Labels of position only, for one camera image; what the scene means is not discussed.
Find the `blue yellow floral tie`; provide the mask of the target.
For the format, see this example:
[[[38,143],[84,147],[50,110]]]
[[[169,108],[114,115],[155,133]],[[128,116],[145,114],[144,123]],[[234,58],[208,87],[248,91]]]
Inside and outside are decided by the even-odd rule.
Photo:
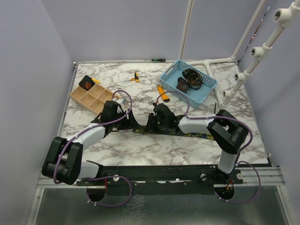
[[[172,135],[172,136],[186,136],[186,137],[198,137],[208,140],[215,140],[211,135],[204,133],[183,133],[181,130],[175,129],[150,129],[145,126],[139,126],[133,129],[133,132],[140,134],[156,134],[156,135]]]

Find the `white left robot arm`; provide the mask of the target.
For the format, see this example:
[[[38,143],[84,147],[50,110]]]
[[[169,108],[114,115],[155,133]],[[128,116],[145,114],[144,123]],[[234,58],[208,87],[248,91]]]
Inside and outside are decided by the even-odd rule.
[[[113,131],[133,129],[138,125],[132,105],[128,110],[123,106],[118,101],[106,101],[102,112],[84,130],[68,138],[55,137],[43,163],[42,175],[51,178],[55,184],[72,185],[85,178],[93,185],[100,184],[104,178],[101,165],[83,162],[83,151]]]

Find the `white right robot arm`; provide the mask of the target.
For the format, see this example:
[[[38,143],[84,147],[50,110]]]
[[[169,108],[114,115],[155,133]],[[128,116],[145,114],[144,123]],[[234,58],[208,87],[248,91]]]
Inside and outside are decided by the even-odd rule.
[[[190,117],[187,114],[176,116],[165,104],[158,104],[153,111],[144,129],[148,133],[206,135],[217,142],[222,152],[215,177],[220,183],[232,178],[240,152],[253,140],[249,126],[226,110],[219,110],[207,117]]]

